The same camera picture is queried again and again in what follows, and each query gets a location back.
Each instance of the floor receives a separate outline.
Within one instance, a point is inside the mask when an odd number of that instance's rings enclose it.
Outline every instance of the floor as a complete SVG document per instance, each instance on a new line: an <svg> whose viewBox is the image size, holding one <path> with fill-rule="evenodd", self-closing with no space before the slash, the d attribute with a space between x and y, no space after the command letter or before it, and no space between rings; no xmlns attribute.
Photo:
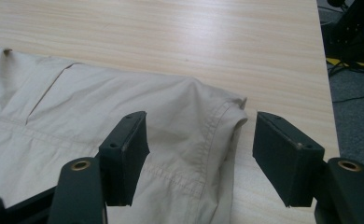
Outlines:
<svg viewBox="0 0 364 224"><path fill-rule="evenodd" d="M330 6L327 0L317 0L317 3L326 37L343 12ZM364 69L334 67L330 63L328 69L341 157L364 164Z"/></svg>

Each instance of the light wood tabletop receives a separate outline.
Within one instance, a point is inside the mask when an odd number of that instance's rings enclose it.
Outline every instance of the light wood tabletop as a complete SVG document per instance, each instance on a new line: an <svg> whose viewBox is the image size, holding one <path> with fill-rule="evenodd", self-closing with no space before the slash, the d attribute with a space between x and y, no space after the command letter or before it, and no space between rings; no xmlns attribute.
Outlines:
<svg viewBox="0 0 364 224"><path fill-rule="evenodd" d="M326 160L339 156L315 0L0 0L0 47L246 96L231 223L315 223L314 208L284 207L252 158L257 111L297 126Z"/></svg>

